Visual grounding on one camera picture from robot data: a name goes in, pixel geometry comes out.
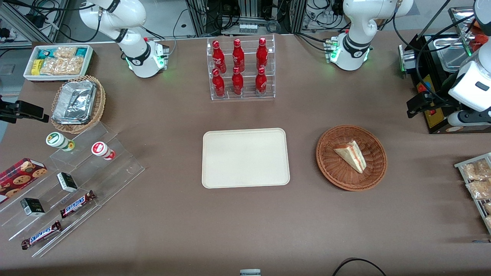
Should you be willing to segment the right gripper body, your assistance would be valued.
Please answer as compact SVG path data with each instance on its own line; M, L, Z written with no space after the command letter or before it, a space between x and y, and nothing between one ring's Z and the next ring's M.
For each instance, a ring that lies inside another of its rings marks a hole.
M0 97L0 120L11 123L11 124L16 124L17 122L17 117L16 117L16 108L17 108L17 102L7 102L2 99L2 96Z

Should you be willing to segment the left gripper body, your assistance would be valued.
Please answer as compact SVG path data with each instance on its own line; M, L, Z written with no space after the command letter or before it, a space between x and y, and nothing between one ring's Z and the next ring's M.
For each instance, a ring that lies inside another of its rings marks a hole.
M434 115L437 108L446 107L448 99L437 92L424 91L424 115Z

